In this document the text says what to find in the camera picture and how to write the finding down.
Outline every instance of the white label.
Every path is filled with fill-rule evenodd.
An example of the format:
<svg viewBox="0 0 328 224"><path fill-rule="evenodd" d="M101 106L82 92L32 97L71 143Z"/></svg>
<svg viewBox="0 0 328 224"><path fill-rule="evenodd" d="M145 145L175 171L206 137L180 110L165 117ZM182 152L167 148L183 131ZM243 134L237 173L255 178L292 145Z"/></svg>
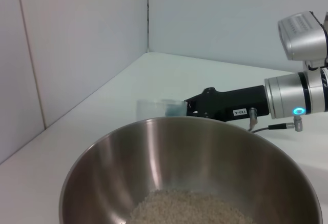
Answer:
<svg viewBox="0 0 328 224"><path fill-rule="evenodd" d="M246 109L233 110L233 112L234 112L234 116L247 115L247 110Z"/></svg>

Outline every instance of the uncooked rice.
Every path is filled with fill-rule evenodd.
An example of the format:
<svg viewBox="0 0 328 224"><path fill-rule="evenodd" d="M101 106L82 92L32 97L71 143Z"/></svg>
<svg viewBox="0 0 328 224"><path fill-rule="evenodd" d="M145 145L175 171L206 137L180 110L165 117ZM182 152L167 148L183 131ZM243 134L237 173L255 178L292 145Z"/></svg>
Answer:
<svg viewBox="0 0 328 224"><path fill-rule="evenodd" d="M131 213L126 224L254 224L218 197L188 191L155 191Z"/></svg>

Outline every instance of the white table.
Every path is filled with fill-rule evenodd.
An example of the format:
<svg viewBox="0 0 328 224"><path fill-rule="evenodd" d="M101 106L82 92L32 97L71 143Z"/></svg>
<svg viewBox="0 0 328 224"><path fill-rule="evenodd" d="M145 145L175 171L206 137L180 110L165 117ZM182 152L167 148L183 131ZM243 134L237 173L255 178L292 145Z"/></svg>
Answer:
<svg viewBox="0 0 328 224"><path fill-rule="evenodd" d="M147 53L0 165L3 224L58 224L64 179L83 151L103 135L136 121L138 99L184 100L207 87L219 91L263 85L287 72ZM257 128L282 123L260 117ZM233 123L244 128L248 120ZM301 165L328 223L328 114L304 116L304 131L259 133Z"/></svg>

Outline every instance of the blue led light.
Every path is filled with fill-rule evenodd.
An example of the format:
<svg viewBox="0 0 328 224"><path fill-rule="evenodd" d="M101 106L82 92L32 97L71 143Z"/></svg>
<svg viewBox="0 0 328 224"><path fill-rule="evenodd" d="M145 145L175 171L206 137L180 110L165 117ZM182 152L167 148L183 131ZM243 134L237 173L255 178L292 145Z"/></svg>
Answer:
<svg viewBox="0 0 328 224"><path fill-rule="evenodd" d="M305 114L305 112L306 112L305 108L301 108L301 107L295 108L293 110L294 115L303 115Z"/></svg>

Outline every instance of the metal bowl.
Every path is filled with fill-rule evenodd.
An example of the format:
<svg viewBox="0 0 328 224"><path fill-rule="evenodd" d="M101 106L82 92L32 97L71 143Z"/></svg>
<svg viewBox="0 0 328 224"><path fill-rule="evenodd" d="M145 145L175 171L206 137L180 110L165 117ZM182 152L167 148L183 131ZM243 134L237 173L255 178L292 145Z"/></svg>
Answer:
<svg viewBox="0 0 328 224"><path fill-rule="evenodd" d="M258 224L322 224L317 196L284 152L244 129L204 118L156 118L98 140L60 196L61 224L122 224L156 189L217 194Z"/></svg>

